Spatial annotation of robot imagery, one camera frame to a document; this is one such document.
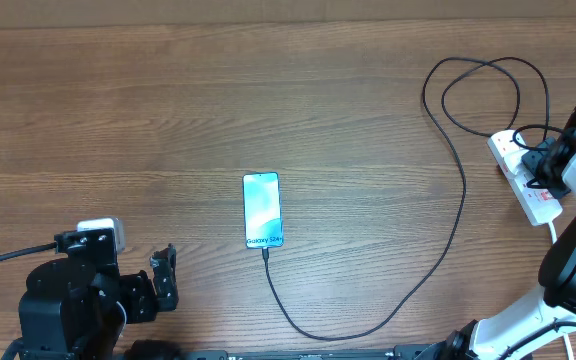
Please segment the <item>Samsung Galaxy smartphone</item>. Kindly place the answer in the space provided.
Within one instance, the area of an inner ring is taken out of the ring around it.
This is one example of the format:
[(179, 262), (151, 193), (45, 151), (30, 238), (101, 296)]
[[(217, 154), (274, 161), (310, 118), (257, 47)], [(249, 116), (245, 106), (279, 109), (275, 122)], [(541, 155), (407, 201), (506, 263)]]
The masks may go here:
[(278, 173), (246, 174), (242, 185), (246, 247), (281, 247), (284, 231)]

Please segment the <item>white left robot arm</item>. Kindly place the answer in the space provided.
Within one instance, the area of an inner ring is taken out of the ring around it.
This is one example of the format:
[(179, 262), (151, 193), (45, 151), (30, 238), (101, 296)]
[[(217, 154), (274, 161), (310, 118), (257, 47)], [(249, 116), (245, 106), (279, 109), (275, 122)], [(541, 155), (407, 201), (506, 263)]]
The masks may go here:
[(145, 271), (120, 275), (105, 270), (90, 253), (70, 255), (35, 268), (18, 306), (22, 335), (4, 359), (110, 359), (125, 326), (152, 322), (176, 309), (176, 249), (168, 245)]

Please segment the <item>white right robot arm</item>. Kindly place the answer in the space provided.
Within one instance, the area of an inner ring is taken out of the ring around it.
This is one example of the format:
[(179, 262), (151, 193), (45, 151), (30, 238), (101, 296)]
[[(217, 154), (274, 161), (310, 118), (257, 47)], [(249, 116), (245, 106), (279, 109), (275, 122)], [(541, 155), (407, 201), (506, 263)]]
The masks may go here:
[(538, 283), (497, 315), (475, 320), (420, 353), (422, 359), (529, 359), (576, 333), (576, 107), (557, 138), (536, 147), (519, 130), (488, 138), (488, 146), (529, 222), (549, 228), (552, 245)]

